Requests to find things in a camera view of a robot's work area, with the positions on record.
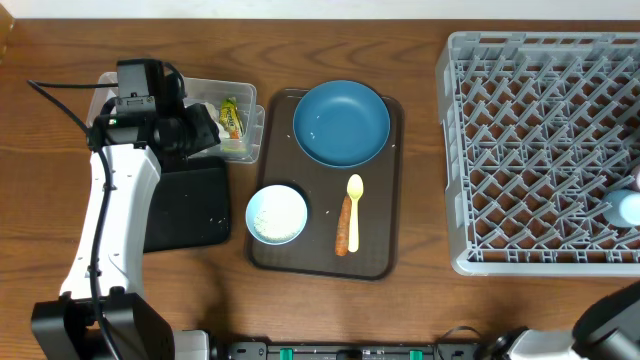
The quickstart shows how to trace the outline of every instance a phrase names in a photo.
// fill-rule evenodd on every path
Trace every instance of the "yellow spoon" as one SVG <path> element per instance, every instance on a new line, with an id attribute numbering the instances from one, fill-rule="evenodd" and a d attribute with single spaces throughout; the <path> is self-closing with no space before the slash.
<path id="1" fill-rule="evenodd" d="M 351 175 L 347 183 L 347 194 L 351 198 L 351 219 L 349 220 L 349 251 L 356 252 L 360 247 L 358 235 L 358 200 L 364 193 L 364 184 L 358 174 Z"/>

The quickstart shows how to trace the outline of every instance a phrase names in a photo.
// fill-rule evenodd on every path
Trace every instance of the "yellow snack package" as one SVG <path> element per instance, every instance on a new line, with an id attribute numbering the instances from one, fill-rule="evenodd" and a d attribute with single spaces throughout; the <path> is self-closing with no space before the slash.
<path id="1" fill-rule="evenodd" d="M 220 124 L 229 133 L 231 139 L 240 139 L 244 135 L 242 121 L 238 118 L 236 98 L 228 98 L 220 105 Z"/>

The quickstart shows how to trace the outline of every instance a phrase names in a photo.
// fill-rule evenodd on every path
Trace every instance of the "clear plastic container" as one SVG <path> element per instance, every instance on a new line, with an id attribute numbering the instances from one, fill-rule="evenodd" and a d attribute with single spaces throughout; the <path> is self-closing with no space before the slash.
<path id="1" fill-rule="evenodd" d="M 100 84 L 116 82 L 118 82 L 118 76 L 115 72 L 102 74 L 98 81 Z M 223 100 L 235 97 L 238 117 L 245 128 L 245 134 L 241 139 L 221 139 L 222 142 L 219 145 L 203 150 L 191 157 L 219 156 L 228 162 L 255 163 L 260 155 L 265 119 L 264 109 L 262 106 L 256 105 L 256 88 L 246 83 L 187 77 L 184 78 L 184 83 L 187 89 L 187 98 L 184 99 L 185 106 L 208 102 L 217 110 L 220 110 L 220 104 Z M 118 96 L 117 88 L 96 89 L 87 117 L 88 126 L 91 126 L 93 119 L 100 114 L 102 105 L 114 96 Z"/>

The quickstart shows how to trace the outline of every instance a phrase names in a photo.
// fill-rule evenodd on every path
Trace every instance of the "spoon handle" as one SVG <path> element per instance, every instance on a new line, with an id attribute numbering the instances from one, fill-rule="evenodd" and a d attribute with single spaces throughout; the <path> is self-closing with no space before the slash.
<path id="1" fill-rule="evenodd" d="M 358 200 L 351 199 L 351 219 L 349 220 L 349 251 L 356 252 L 360 247 L 358 234 Z"/>

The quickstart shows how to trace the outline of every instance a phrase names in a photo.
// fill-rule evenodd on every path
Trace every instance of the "green clip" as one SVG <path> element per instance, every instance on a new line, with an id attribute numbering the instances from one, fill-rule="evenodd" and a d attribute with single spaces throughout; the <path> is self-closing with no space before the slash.
<path id="1" fill-rule="evenodd" d="M 409 360 L 422 360 L 422 351 L 420 350 L 409 351 Z"/>
<path id="2" fill-rule="evenodd" d="M 293 360 L 293 349 L 280 349 L 280 360 Z"/>

